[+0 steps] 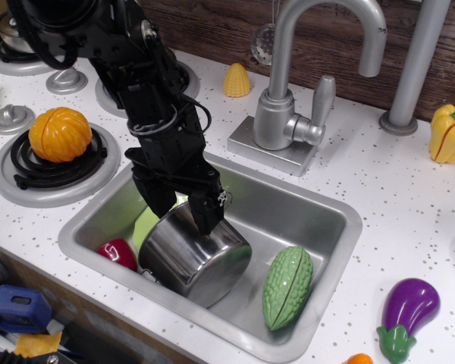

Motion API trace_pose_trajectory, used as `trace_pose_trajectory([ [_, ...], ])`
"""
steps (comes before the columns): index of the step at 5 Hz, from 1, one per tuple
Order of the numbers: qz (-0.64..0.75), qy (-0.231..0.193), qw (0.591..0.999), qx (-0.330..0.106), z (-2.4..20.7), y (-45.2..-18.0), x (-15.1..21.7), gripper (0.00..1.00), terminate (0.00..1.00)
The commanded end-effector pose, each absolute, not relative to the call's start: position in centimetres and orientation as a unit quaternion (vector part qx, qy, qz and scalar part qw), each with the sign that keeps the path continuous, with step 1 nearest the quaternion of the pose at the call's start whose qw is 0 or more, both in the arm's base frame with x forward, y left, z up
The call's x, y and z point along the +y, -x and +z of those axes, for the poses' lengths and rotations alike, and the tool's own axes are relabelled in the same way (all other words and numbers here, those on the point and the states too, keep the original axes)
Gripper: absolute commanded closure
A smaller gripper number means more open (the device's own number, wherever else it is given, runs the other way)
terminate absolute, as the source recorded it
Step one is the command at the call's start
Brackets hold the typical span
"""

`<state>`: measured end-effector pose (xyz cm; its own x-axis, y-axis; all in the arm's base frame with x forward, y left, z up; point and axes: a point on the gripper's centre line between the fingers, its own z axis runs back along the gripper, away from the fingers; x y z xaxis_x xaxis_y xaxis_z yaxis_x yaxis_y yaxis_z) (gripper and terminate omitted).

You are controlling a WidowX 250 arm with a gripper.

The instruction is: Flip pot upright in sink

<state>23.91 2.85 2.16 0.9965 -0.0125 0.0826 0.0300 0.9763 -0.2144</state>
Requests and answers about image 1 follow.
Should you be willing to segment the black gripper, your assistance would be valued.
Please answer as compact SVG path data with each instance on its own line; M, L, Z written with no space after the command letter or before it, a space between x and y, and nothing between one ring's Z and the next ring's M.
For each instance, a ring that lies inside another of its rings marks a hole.
M129 148L133 182L159 218L177 202L175 192L189 195L193 220L201 235L210 234L224 218L230 194L220 174L204 159L206 142L200 134L176 127L160 133L138 133L140 145Z

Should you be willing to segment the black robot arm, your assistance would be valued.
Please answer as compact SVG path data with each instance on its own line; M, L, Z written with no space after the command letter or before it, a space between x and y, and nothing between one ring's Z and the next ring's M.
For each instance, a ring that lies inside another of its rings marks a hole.
M10 1L19 35L49 67L89 60L139 146L127 150L133 180L158 216L185 194L201 234L224 217L220 175L203 156L200 104L163 45L158 27L135 1Z

